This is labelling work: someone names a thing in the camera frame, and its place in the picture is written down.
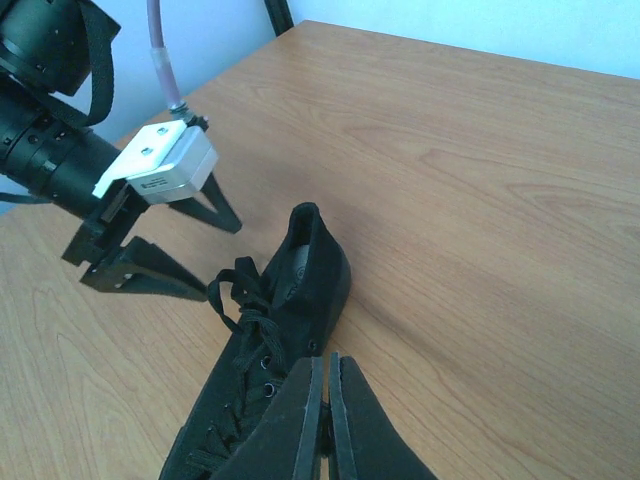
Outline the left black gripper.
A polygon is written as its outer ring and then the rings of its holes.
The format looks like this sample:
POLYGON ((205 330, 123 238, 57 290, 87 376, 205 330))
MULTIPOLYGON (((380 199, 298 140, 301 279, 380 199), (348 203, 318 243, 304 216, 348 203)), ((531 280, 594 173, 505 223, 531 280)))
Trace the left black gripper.
MULTIPOLYGON (((173 201, 168 206, 194 220, 236 234, 242 222, 211 173, 195 197, 173 201)), ((148 294, 204 302, 206 285, 156 244, 127 237, 149 205, 124 179, 111 184, 87 216, 65 249, 62 259, 89 267, 80 281, 101 293, 148 294)))

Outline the black sneaker one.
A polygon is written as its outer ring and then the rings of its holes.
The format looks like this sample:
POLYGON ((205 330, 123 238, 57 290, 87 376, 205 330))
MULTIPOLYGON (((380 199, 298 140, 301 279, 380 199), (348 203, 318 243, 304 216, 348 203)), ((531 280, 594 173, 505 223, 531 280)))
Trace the black sneaker one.
POLYGON ((231 332, 163 465, 163 479, 210 479, 248 440, 293 365, 322 355, 351 286, 344 250, 318 206, 293 208, 263 271, 239 257, 208 286, 231 332))

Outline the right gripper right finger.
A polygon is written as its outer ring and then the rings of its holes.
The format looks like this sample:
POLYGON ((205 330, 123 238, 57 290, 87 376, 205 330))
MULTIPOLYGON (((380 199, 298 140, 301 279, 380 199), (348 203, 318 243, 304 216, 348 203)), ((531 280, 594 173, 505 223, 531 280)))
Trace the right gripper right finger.
POLYGON ((354 358, 329 367, 331 479, 435 480, 399 435, 354 358))

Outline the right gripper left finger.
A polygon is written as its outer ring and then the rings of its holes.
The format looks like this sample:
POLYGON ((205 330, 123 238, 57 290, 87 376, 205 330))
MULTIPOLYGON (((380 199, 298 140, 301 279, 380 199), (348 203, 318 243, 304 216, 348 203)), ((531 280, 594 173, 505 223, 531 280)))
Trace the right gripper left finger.
POLYGON ((298 360, 256 429, 213 477, 318 479, 323 389, 323 359, 298 360))

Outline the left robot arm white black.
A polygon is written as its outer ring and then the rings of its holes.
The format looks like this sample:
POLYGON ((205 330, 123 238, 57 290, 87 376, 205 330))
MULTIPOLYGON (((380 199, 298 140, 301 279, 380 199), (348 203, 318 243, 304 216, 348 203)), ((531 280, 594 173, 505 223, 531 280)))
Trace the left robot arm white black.
POLYGON ((132 234, 157 204, 225 232, 242 226, 214 177, 207 121, 177 88, 157 2, 148 3, 147 18, 170 119, 117 148, 94 126, 112 108, 119 24, 91 1, 2 3, 1 172, 25 188, 2 200, 51 203, 78 217, 63 259, 86 267, 90 288, 202 301, 206 288, 196 276, 132 234))

